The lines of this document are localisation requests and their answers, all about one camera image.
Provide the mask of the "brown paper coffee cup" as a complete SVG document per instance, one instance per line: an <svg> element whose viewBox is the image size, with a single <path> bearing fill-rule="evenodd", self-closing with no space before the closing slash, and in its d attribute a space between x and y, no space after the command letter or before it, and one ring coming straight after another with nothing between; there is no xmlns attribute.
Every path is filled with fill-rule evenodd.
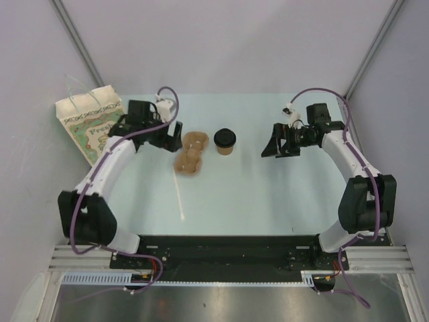
<svg viewBox="0 0 429 322"><path fill-rule="evenodd" d="M229 154L231 154L233 152L233 149L234 149L234 146L228 146L228 147L217 146L217 152L223 156L228 156Z"/></svg>

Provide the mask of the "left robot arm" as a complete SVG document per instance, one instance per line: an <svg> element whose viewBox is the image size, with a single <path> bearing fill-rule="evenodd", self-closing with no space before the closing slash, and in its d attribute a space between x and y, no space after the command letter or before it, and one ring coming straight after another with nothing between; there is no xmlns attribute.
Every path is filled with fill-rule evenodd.
<svg viewBox="0 0 429 322"><path fill-rule="evenodd" d="M58 208L64 236L72 242L87 242L125 252L134 268L147 263L148 252L140 237L120 227L108 201L127 163L145 143L175 152L182 147L182 123L176 121L175 99L157 97L154 103L130 100L128 112L108 132L100 158L73 191L62 191Z"/></svg>

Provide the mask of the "green illustrated paper bag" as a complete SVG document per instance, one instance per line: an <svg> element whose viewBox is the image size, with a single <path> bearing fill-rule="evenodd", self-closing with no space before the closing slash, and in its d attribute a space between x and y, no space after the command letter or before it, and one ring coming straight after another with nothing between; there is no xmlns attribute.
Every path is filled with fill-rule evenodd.
<svg viewBox="0 0 429 322"><path fill-rule="evenodd" d="M111 85L57 101L56 117L90 165L101 156L110 129L125 113Z"/></svg>

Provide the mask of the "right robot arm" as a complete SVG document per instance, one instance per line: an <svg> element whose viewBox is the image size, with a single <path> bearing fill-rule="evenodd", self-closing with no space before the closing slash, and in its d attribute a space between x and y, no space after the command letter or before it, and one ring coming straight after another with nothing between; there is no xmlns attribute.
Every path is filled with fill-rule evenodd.
<svg viewBox="0 0 429 322"><path fill-rule="evenodd" d="M392 175L380 173L358 151L346 125L331 119L327 104L307 106L306 123L291 103L283 112L289 122L273 125L261 157L295 157L302 148L318 146L331 157L346 182L338 221L318 236L319 246L309 252L311 265L325 269L333 261L333 252L364 239L368 231L372 232L369 239L375 240L381 228L393 223L397 182Z"/></svg>

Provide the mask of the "black plastic cup lid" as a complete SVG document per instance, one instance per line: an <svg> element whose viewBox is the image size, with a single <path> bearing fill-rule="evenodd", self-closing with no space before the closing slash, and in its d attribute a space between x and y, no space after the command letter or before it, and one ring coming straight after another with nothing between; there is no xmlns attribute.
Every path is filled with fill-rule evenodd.
<svg viewBox="0 0 429 322"><path fill-rule="evenodd" d="M235 145L236 141L235 132L228 128L222 128L214 134L214 143L219 148L230 148Z"/></svg>

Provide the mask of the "brown cardboard cup carrier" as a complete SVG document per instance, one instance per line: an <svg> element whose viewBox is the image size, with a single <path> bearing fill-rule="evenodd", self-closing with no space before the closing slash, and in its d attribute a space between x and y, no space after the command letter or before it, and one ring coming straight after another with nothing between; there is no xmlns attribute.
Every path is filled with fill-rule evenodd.
<svg viewBox="0 0 429 322"><path fill-rule="evenodd" d="M201 156L208 143L209 137L205 132L188 132L182 140L182 150L174 163L175 172L187 176L198 174L202 166Z"/></svg>

